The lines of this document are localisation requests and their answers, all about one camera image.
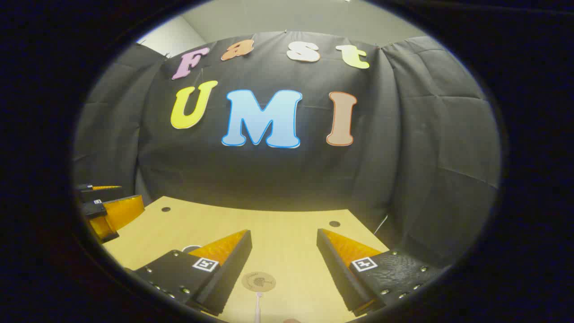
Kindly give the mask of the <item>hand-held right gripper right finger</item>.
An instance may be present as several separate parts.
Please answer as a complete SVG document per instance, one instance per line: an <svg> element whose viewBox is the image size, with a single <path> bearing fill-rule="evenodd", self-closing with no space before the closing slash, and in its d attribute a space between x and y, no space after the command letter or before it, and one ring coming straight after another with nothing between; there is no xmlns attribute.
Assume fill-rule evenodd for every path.
<svg viewBox="0 0 574 323"><path fill-rule="evenodd" d="M402 303L444 273L403 249L381 252L327 229L317 247L347 309L356 317Z"/></svg>

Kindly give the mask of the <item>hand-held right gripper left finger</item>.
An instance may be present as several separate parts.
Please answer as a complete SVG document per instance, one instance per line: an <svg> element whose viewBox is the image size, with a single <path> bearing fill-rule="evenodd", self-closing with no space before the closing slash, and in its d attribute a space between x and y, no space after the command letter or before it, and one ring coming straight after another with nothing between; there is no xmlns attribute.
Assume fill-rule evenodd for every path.
<svg viewBox="0 0 574 323"><path fill-rule="evenodd" d="M218 316L252 251L241 230L193 251L172 250L132 272L169 299Z"/></svg>

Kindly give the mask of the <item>round wooden coaster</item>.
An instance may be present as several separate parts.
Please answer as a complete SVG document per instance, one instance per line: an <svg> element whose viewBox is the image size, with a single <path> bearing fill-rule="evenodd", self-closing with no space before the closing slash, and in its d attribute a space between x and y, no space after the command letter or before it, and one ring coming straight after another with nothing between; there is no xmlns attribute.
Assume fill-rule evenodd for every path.
<svg viewBox="0 0 574 323"><path fill-rule="evenodd" d="M251 292L270 292L275 288L276 280L271 274L255 271L244 274L242 285Z"/></svg>

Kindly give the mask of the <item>light wooden desktop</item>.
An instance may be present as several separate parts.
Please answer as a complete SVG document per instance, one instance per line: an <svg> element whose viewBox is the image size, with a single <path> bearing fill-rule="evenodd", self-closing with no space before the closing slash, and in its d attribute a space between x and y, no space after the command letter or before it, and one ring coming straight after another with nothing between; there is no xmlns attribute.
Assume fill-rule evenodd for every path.
<svg viewBox="0 0 574 323"><path fill-rule="evenodd" d="M171 211L163 212L163 207ZM340 227L331 227L338 221ZM242 275L271 274L276 286L261 298L262 323L353 321L318 250L317 230L328 229L378 251L387 247L348 210L257 211L160 197L103 247L119 264L135 270L174 249L204 246L248 229L252 250Z"/></svg>

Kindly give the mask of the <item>black backdrop cloth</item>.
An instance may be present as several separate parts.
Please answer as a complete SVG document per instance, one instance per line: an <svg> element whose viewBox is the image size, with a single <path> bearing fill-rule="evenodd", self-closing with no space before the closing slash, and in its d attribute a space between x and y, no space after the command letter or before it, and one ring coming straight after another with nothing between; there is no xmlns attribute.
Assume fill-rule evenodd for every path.
<svg viewBox="0 0 574 323"><path fill-rule="evenodd" d="M435 266L475 244L500 186L500 130L474 74L429 36L377 47L269 31L204 45L174 79L133 45L78 117L74 181L150 202L347 209Z"/></svg>

